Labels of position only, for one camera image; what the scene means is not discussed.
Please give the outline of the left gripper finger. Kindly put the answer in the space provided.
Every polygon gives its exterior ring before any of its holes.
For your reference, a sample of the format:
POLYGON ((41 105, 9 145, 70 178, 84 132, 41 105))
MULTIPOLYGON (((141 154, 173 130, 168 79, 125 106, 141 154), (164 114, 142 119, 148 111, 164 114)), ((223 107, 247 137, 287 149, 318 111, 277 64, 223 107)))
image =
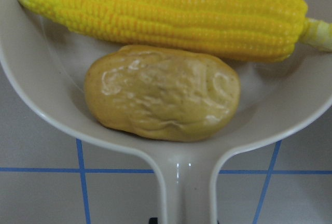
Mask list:
POLYGON ((157 217, 149 218, 148 224, 158 224, 158 218, 157 217))

